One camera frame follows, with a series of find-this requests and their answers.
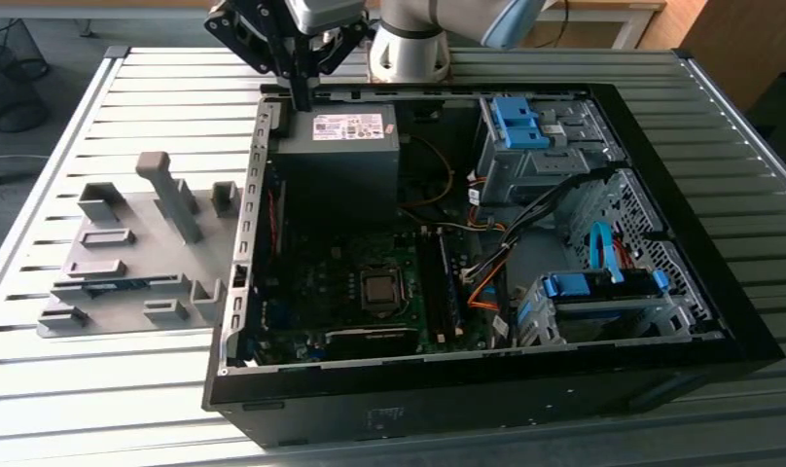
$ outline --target metal worktable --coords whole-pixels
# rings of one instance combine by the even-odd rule
[[[619,85],[786,353],[786,169],[696,63],[611,51],[456,50],[455,61],[459,82]],[[366,73],[355,54],[331,80]],[[786,465],[786,360],[636,417],[264,452],[200,408],[210,329],[42,339],[36,317],[79,227],[83,185],[150,191],[134,174],[148,150],[172,153],[194,190],[243,184],[258,87],[270,81],[220,49],[112,50],[99,68],[0,252],[0,461]]]

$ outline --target mesh wastebasket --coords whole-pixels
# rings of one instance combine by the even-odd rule
[[[0,131],[24,131],[47,120],[47,106],[28,76],[14,51],[0,46]]]
[[[14,51],[22,70],[31,80],[47,75],[51,67],[22,19],[0,18],[0,47]]]

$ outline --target metal case frame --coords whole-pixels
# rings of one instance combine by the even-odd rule
[[[355,441],[440,431],[520,426],[600,414],[643,412],[708,382],[739,377],[784,357],[751,300],[720,257],[650,140],[615,86],[334,85],[318,89],[323,101],[454,99],[502,92],[588,92],[631,157],[647,196],[656,207],[694,280],[720,320],[722,340],[654,346],[592,346],[564,351],[510,349],[499,358],[268,373],[231,368],[223,342],[243,327],[239,314],[250,295],[247,223],[258,220],[260,185],[275,106],[259,109],[250,179],[236,241],[223,322],[215,332],[204,408],[222,411],[264,447]],[[264,88],[279,95],[280,88]]]

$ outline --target power supply label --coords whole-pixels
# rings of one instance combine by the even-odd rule
[[[314,119],[314,141],[384,139],[382,114],[319,115]]]

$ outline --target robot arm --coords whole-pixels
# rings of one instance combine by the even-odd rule
[[[364,0],[223,0],[206,26],[259,73],[275,73],[296,109],[311,110],[311,88],[368,33]],[[315,47],[318,35],[335,38]]]
[[[418,83],[448,75],[444,30],[484,46],[515,47],[555,0],[384,0],[370,54],[378,81]],[[311,110],[311,89],[370,30],[364,0],[223,0],[207,29],[259,73],[275,73],[294,105]],[[332,39],[320,44],[328,32]]]

